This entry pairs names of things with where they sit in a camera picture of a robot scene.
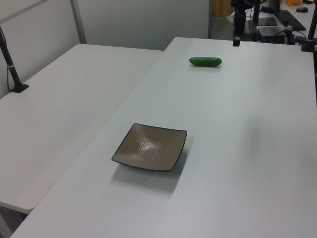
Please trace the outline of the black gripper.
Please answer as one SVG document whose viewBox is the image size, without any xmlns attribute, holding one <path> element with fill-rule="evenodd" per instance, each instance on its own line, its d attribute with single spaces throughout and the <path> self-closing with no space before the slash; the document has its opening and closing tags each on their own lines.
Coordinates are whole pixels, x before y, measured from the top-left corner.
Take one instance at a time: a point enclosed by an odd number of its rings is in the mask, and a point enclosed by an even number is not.
<svg viewBox="0 0 317 238">
<path fill-rule="evenodd" d="M 244 35 L 246 10 L 248 9 L 247 0 L 231 0 L 231 6 L 234 8 L 234 28 L 233 28 L 233 46 L 240 46 L 241 37 Z"/>
</svg>

